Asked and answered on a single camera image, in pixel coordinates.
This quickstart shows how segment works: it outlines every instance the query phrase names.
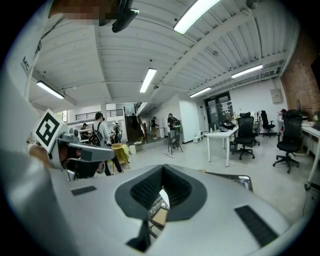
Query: floor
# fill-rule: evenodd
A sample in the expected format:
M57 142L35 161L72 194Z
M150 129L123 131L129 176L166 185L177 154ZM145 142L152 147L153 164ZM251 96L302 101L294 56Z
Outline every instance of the floor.
M158 141L161 141L162 139L159 137L157 139L154 139L152 137L152 135L148 134L147 135L147 139L143 138L143 141L142 141L142 145L145 145L145 144L150 144L150 143L154 143L154 142L158 142ZM128 146L131 146L135 143L135 141L129 141L128 142Z
M305 215L312 213L319 199L315 191L306 193L304 184L308 179L314 159L305 154L299 154L295 160L300 162L300 167L291 167L291 173L287 173L285 163L279 163L275 167L276 155L285 155L278 150L278 137L256 138L261 144L253 146L252 156L244 155L239 160L239 154L230 154L229 167L226 167L226 149L222 149L222 139L210 139L211 162L208 162L207 139L196 144L188 143L181 145L181 150L174 149L173 155L168 152L166 145L158 146L147 151L137 152L130 155L130 170L123 166L126 171L134 172L148 165L173 164L183 167L205 170L206 172L236 174L250 176L254 193L269 202L278 209L287 220L293 224L298 221L303 212ZM314 182L320 184L320 170L316 171Z

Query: sticker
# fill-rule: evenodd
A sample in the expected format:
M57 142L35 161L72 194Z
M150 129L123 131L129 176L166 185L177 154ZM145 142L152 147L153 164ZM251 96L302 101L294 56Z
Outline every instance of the sticker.
M222 103L221 107L222 107L222 111L228 111L228 104L227 103Z
M35 131L37 140L47 151L51 149L59 132L58 128L62 125L57 119L55 114L48 109Z

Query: white ceiling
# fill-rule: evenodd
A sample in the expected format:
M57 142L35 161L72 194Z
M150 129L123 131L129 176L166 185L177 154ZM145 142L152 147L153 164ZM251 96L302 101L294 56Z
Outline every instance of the white ceiling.
M30 87L36 108L61 111L101 101L163 102L176 92L204 96L241 84L278 78L299 34L296 20L276 1L261 0L249 10L245 0L222 0L182 35L173 30L194 0L135 0L140 14L124 30L63 20L42 40L34 80L44 80L65 100ZM49 30L59 19L52 17ZM261 71L232 79L258 64ZM157 73L140 93L148 68Z

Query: backpack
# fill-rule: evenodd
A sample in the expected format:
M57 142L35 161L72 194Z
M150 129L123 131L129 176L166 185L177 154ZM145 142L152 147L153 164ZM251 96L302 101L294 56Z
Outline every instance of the backpack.
M173 117L173 116L171 117L170 124L171 124L172 128L178 128L181 126L180 120Z
M98 146L98 147L105 147L105 140L99 131L100 125L101 125L101 122L98 124L97 130L95 130L94 125L92 125L93 132L89 137L89 144L93 146Z

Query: black rubber pad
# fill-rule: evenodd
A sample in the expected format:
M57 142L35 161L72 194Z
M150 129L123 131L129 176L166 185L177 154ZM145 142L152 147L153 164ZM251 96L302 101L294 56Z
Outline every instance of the black rubber pad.
M79 195L94 191L96 189L97 188L95 186L86 186L86 187L82 187L82 188L73 189L73 190L71 190L71 192L74 196L79 196Z
M246 205L234 210L261 247L266 246L278 237L250 206Z

